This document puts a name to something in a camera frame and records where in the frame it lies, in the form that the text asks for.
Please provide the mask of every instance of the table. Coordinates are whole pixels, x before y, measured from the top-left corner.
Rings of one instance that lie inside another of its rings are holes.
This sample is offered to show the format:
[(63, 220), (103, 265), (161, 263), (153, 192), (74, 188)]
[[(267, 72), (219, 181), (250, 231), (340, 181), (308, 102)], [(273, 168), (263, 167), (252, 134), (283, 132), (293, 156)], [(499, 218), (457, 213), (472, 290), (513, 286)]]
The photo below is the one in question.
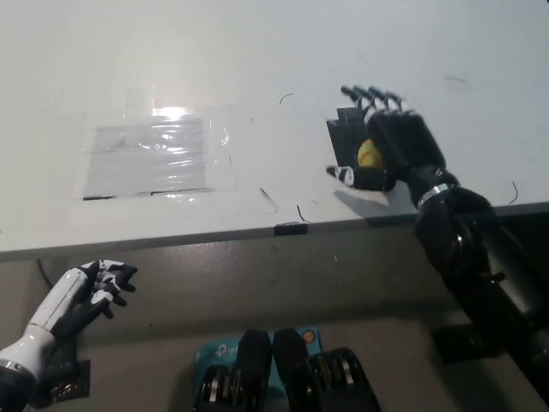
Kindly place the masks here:
[[(546, 209), (543, 0), (23, 0), (0, 22), (2, 260), (412, 215), (404, 187), (359, 193), (325, 175), (325, 121), (349, 106), (341, 84), (406, 96), (449, 170), (495, 206)], [(130, 112), (141, 92), (154, 107), (225, 107), (232, 183), (82, 201), (90, 124)]]

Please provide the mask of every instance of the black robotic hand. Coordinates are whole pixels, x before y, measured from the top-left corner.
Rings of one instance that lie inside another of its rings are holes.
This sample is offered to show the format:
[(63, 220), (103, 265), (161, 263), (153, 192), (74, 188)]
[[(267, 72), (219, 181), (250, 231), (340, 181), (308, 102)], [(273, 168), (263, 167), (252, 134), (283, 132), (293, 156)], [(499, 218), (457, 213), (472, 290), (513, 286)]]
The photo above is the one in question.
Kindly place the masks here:
[(111, 303), (126, 306), (128, 303), (119, 295), (135, 292), (136, 287), (130, 284), (131, 277), (137, 268), (112, 260), (98, 260), (76, 268), (84, 272), (88, 285), (82, 291), (80, 305), (59, 319), (52, 333), (57, 339), (75, 336), (88, 326), (101, 313), (112, 319), (114, 313)]
[(371, 140), (370, 150), (376, 152), (372, 157), (381, 161), (355, 168), (328, 166), (328, 174), (355, 189), (391, 191), (397, 180), (416, 185), (421, 169), (429, 169), (429, 174), (433, 169), (445, 171), (446, 161), (425, 121), (408, 110), (401, 97), (374, 87), (342, 87), (341, 91), (360, 110), (365, 139)]

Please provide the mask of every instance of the clear plastic sheet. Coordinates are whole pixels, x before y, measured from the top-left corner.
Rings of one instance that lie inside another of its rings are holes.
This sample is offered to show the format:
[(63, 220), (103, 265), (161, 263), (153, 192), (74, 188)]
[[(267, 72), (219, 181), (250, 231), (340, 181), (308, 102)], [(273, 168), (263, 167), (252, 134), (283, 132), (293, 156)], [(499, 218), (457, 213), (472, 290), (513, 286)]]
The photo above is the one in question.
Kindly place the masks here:
[(84, 200), (234, 189), (229, 108), (161, 107), (116, 121), (95, 127), (82, 150)]

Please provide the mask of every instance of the floor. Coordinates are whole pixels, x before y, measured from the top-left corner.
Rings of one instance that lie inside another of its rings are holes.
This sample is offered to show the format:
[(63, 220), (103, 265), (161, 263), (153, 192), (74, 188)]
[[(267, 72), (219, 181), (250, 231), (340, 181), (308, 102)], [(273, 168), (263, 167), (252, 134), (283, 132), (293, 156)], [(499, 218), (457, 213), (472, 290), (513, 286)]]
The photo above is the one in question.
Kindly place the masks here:
[[(51, 278), (98, 258), (45, 260)], [(443, 365), (430, 329), (465, 321), (410, 227), (113, 253), (136, 293), (79, 341), (90, 398), (51, 411), (188, 411), (194, 353), (247, 328), (315, 325), (359, 357), (383, 410), (542, 411), (507, 356)], [(0, 264), (0, 344), (22, 332), (46, 287), (33, 261)]]

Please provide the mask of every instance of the wire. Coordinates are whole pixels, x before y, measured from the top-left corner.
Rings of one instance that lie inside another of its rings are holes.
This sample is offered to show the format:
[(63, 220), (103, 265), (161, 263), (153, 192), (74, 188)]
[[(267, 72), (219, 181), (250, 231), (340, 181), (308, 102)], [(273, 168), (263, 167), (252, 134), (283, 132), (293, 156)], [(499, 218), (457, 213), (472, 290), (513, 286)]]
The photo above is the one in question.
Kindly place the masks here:
[(38, 259), (36, 261), (36, 264), (38, 265), (38, 271), (40, 272), (40, 275), (42, 276), (42, 279), (44, 279), (44, 283), (47, 285), (49, 289), (53, 289), (53, 283), (51, 283), (50, 278), (45, 273), (44, 265), (42, 264), (42, 259)]

